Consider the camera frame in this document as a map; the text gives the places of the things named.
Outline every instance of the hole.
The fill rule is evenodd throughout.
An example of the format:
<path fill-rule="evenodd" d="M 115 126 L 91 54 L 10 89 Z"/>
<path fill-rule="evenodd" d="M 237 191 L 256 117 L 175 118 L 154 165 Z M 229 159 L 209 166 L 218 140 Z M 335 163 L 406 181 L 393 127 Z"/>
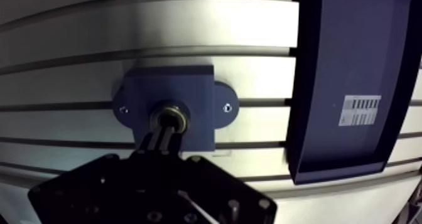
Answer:
<path fill-rule="evenodd" d="M 148 219 L 148 221 L 150 222 L 160 222 L 162 219 L 163 215 L 158 212 L 158 211 L 150 211 L 147 215 L 146 218 Z"/>
<path fill-rule="evenodd" d="M 185 215 L 185 221 L 189 224 L 197 222 L 198 217 L 193 213 L 188 213 Z"/>
<path fill-rule="evenodd" d="M 179 120 L 170 114 L 162 114 L 158 117 L 158 123 L 161 127 L 174 127 L 175 131 L 179 130 Z"/>
<path fill-rule="evenodd" d="M 232 110 L 233 110 L 233 107 L 229 103 L 227 103 L 223 106 L 224 112 L 231 112 Z"/>

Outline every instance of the white label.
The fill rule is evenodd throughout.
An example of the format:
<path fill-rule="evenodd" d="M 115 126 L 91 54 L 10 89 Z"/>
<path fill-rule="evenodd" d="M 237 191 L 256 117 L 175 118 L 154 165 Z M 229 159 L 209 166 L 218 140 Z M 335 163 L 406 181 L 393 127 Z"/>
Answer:
<path fill-rule="evenodd" d="M 338 126 L 374 124 L 380 101 L 380 95 L 346 95 Z"/>

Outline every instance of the screw hole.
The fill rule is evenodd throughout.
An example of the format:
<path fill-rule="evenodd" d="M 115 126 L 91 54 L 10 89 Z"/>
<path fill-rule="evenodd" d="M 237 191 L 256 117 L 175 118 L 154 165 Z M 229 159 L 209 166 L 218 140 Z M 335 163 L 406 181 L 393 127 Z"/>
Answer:
<path fill-rule="evenodd" d="M 233 107 L 231 106 L 231 104 L 227 103 L 223 106 L 223 111 L 226 113 L 229 113 L 233 110 Z"/>
<path fill-rule="evenodd" d="M 158 212 L 158 211 L 150 211 L 147 215 L 146 218 L 148 219 L 148 221 L 150 222 L 160 222 L 161 219 L 163 218 L 163 215 Z"/>

